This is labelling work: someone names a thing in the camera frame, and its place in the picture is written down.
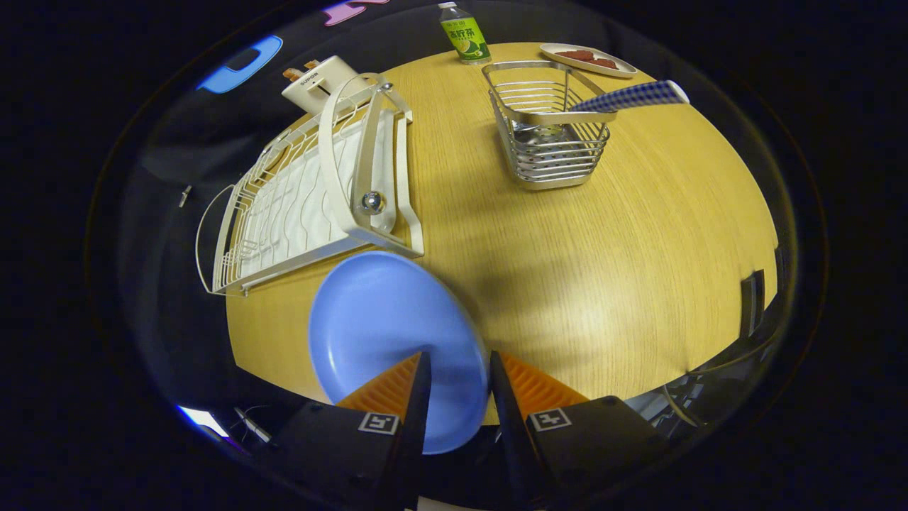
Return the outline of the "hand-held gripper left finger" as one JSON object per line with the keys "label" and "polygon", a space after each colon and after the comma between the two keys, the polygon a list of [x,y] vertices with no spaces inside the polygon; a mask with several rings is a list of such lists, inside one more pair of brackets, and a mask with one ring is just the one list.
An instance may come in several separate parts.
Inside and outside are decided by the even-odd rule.
{"label": "hand-held gripper left finger", "polygon": [[325,509],[416,509],[431,376],[413,353],[336,405],[305,405],[270,440],[270,468]]}

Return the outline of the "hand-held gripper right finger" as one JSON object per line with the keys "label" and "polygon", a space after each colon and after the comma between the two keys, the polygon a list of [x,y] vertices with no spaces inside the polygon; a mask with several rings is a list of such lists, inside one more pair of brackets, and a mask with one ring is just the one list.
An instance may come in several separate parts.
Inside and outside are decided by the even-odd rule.
{"label": "hand-held gripper right finger", "polygon": [[668,452],[668,440],[617,397],[589,399],[501,351],[489,371],[516,508],[591,509]]}

